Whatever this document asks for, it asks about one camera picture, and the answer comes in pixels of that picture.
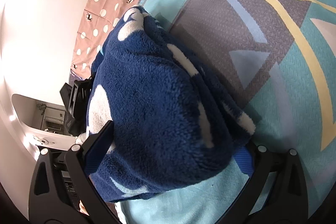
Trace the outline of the person's left hand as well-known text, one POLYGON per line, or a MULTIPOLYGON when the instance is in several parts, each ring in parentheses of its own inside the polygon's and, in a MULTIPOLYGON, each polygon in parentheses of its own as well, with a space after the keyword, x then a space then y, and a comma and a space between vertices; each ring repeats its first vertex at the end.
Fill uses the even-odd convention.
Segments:
POLYGON ((83 214, 86 214, 86 215, 89 215, 86 208, 84 207, 82 201, 79 202, 79 208, 80 208, 80 213, 83 213, 83 214))

